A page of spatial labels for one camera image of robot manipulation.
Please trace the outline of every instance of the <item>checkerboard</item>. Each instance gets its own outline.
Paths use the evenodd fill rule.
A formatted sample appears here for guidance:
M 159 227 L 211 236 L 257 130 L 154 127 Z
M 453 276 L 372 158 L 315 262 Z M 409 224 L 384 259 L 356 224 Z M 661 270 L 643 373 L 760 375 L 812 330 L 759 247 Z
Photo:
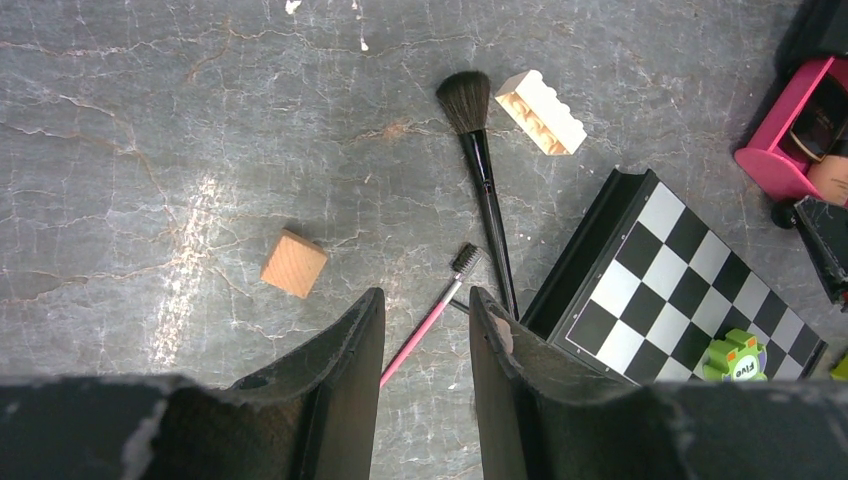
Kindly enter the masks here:
M 612 231 L 552 344 L 636 384 L 703 379 L 710 341 L 734 328 L 766 345 L 769 379 L 818 360 L 821 338 L 653 172 Z

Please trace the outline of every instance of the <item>white label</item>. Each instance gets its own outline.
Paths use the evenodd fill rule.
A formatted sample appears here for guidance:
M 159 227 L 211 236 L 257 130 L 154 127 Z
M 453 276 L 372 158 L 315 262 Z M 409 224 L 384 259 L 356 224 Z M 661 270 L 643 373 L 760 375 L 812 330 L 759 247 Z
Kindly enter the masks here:
M 736 362 L 733 369 L 733 381 L 750 380 L 757 374 L 757 357 L 745 355 Z

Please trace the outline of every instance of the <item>beige toy brick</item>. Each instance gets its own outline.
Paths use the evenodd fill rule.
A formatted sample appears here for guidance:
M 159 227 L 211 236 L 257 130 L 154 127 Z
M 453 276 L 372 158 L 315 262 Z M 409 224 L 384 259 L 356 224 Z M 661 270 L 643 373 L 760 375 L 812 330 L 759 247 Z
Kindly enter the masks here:
M 583 122 L 571 116 L 537 70 L 509 78 L 495 100 L 547 155 L 571 155 L 586 139 Z
M 262 267 L 259 278 L 300 298 L 306 298 L 327 263 L 321 247 L 288 230 Z

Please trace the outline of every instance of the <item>mascara wand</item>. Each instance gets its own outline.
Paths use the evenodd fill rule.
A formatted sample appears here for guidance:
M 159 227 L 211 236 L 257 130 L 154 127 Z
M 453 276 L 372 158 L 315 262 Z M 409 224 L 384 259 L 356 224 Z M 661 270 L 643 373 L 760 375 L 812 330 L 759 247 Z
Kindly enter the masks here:
M 406 341 L 403 348 L 395 355 L 395 358 L 392 359 L 389 366 L 386 367 L 386 370 L 383 372 L 383 375 L 380 377 L 380 388 L 383 388 L 383 385 L 392 378 L 392 375 L 395 374 L 400 365 L 406 360 L 406 357 L 412 353 L 412 350 L 418 345 L 424 335 L 430 330 L 430 327 L 433 326 L 433 323 L 438 320 L 439 316 L 442 315 L 442 312 L 447 308 L 448 303 L 450 303 L 453 296 L 456 295 L 459 287 L 462 286 L 462 282 L 471 275 L 471 272 L 474 271 L 474 267 L 477 266 L 477 262 L 480 261 L 480 257 L 483 256 L 483 252 L 480 251 L 476 246 L 466 243 L 465 246 L 462 247 L 462 250 L 459 251 L 459 254 L 451 263 L 451 268 L 455 272 L 453 276 L 453 282 L 451 282 L 450 286 L 447 290 L 445 290 L 444 295 L 439 301 L 436 303 L 436 307 L 430 312 L 430 315 L 427 315 L 427 318 L 421 322 L 421 325 L 415 330 L 411 337 Z
M 506 234 L 495 192 L 495 179 L 489 161 L 486 139 L 486 116 L 489 109 L 489 77 L 482 72 L 460 72 L 451 75 L 436 90 L 436 98 L 453 127 L 477 189 L 477 199 L 483 214 L 483 224 L 489 243 L 489 253 L 495 263 L 501 298 L 507 311 L 518 321 L 518 302 L 512 285 L 512 270 Z

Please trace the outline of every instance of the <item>black square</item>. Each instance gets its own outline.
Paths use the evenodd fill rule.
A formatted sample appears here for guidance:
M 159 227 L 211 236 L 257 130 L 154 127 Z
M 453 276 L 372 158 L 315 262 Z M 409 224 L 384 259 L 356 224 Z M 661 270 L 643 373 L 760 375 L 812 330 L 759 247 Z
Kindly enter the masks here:
M 694 323 L 690 323 L 671 352 L 671 357 L 689 370 L 695 370 L 712 339 Z
M 760 306 L 760 311 L 754 317 L 754 325 L 760 327 L 760 330 L 770 337 L 774 333 L 774 329 L 777 328 L 777 324 L 780 323 L 780 319 L 783 318 L 783 314 L 786 313 L 787 308 L 783 300 L 769 290 L 765 301 Z
M 621 321 L 645 336 L 654 326 L 664 306 L 665 300 L 642 283 L 621 314 Z
M 777 346 L 776 343 L 769 341 L 766 344 L 766 368 L 763 370 L 763 373 L 766 374 L 769 380 L 774 379 L 774 374 L 777 373 L 777 369 L 783 363 L 784 357 L 786 357 L 786 352 Z
M 680 310 L 680 313 L 686 315 L 687 318 L 691 319 L 695 315 L 695 312 L 698 311 L 698 307 L 701 306 L 701 302 L 704 300 L 709 289 L 710 284 L 706 280 L 701 278 L 695 270 L 686 267 L 686 272 L 683 273 L 683 277 L 677 282 L 677 286 L 668 299 L 668 303 Z
M 634 275 L 642 278 L 648 272 L 660 247 L 662 247 L 662 241 L 644 225 L 636 222 L 615 258 Z
M 807 364 L 807 360 L 810 359 L 810 355 L 816 349 L 816 346 L 821 341 L 821 337 L 816 335 L 816 332 L 810 328 L 806 323 L 803 327 L 801 327 L 801 331 L 798 332 L 798 336 L 795 337 L 795 342 L 792 344 L 792 348 L 789 349 L 789 356 L 794 358 L 796 362 L 800 363 L 802 366 Z
M 653 383 L 667 360 L 668 355 L 653 343 L 642 342 L 624 375 L 639 385 Z
M 604 344 L 604 340 L 607 339 L 617 321 L 618 319 L 613 314 L 589 300 L 567 338 L 583 350 L 592 355 L 597 355 L 598 350 L 601 349 L 601 345 Z
M 745 314 L 740 312 L 736 307 L 731 306 L 730 311 L 728 311 L 727 315 L 724 316 L 724 320 L 722 320 L 721 326 L 718 327 L 718 332 L 716 332 L 716 339 L 724 340 L 728 332 L 730 332 L 734 328 L 738 328 L 743 332 L 747 332 L 748 327 L 750 326 L 751 320 L 749 320 L 748 317 L 746 317 Z
M 736 300 L 736 295 L 739 295 L 739 291 L 742 290 L 742 285 L 748 279 L 750 271 L 751 269 L 745 265 L 745 262 L 738 255 L 730 252 L 713 282 L 713 287 L 718 290 L 718 293 L 733 302 Z
M 685 208 L 674 228 L 671 229 L 671 233 L 668 234 L 665 244 L 683 261 L 689 262 L 709 231 L 710 229 L 695 215 L 695 212 Z

